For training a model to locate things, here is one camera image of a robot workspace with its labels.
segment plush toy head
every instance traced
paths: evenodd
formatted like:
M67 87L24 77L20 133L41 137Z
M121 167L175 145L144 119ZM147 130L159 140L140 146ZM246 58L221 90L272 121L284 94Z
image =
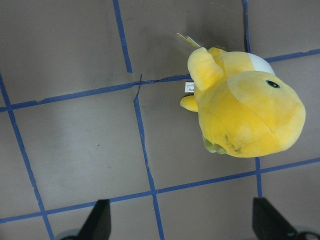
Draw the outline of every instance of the plush toy head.
M258 157L284 151L296 142L305 122L304 105L291 87L270 71L258 69L271 68L267 62L259 58L256 67L248 61L248 53L235 52L238 61L244 57L237 66L232 52L214 56L201 48L196 51L197 58L191 55L188 63L194 96L183 98L181 105L198 112L208 151ZM206 78L205 84L197 84L201 78Z

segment gray floor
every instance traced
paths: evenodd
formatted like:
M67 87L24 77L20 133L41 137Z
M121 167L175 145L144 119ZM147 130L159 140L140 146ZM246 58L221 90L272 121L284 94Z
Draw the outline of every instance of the gray floor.
M319 11L248 1L251 52L307 116L289 150L240 159L208 153L179 106L193 49L176 33L245 51L241 0L3 0L0 239L76 233L111 199L111 240L254 240L261 194L320 232Z

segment yellow stuffed animal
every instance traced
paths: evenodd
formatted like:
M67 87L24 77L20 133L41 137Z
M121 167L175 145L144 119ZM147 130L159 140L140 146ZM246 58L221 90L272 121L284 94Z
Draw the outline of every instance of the yellow stuffed animal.
M234 157L284 151L298 139L306 111L296 92L262 58L218 48L188 59L194 95L180 105L198 112L205 148Z

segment stuffed animal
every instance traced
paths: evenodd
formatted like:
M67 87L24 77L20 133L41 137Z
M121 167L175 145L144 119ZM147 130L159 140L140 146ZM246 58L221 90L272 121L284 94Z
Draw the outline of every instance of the stuffed animal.
M284 151L298 139L306 111L296 92L262 58L219 48L188 59L194 95L180 105L198 112L205 148L248 158Z

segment yellow plush toy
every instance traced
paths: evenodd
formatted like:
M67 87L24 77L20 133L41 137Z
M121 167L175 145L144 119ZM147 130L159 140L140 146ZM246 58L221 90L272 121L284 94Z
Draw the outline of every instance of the yellow plush toy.
M259 157L296 142L305 123L304 105L264 59L201 47L187 64L194 95L184 97L180 105L198 112L209 152Z

